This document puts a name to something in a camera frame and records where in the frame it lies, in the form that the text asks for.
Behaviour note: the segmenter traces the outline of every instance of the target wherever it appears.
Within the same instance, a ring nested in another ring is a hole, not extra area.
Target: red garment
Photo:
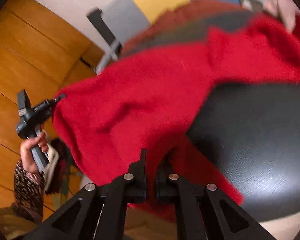
[[[300,82],[300,18],[295,35],[260,15],[237,33],[212,27],[205,42],[121,59],[100,76],[62,89],[67,98],[57,104],[53,125],[97,185],[126,173],[147,148],[149,203],[161,217],[171,218],[172,209],[154,204],[154,178],[173,147],[176,173],[193,183],[215,183],[241,203],[242,195],[185,138],[211,89],[226,82]]]

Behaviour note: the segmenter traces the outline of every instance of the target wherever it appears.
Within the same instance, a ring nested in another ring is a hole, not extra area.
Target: brown cloth
[[[191,20],[198,20],[220,13],[240,10],[246,11],[246,9],[242,8],[240,5],[220,0],[192,0],[187,5],[177,8],[175,11],[165,12],[148,29],[128,40],[124,44],[121,54],[125,55],[143,41],[152,39],[159,33],[173,29]]]

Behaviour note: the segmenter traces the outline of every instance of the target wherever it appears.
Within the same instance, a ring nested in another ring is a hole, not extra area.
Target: black and white patterned sleeve
[[[41,174],[25,171],[21,160],[18,161],[14,174],[15,203],[14,213],[36,224],[43,217],[44,179]]]

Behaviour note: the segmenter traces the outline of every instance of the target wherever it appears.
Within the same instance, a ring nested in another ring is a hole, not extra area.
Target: round bolt
[[[96,185],[94,185],[93,183],[89,183],[84,187],[87,191],[92,191],[96,188]]]
[[[215,191],[217,189],[216,184],[210,183],[207,185],[207,189],[210,191]]]
[[[175,174],[175,173],[171,173],[169,175],[169,179],[171,179],[171,180],[177,180],[177,179],[179,179],[179,175]]]
[[[124,179],[126,179],[126,180],[132,180],[133,179],[133,174],[131,174],[131,173],[127,173],[127,174],[124,174]]]

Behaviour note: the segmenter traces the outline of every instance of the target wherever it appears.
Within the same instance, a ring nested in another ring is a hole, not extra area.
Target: human hand
[[[32,157],[31,148],[38,144],[42,152],[47,152],[49,148],[47,146],[47,139],[45,136],[46,134],[41,132],[38,137],[29,138],[21,143],[20,155],[22,166],[25,171],[39,174],[37,164],[35,164],[35,161]]]

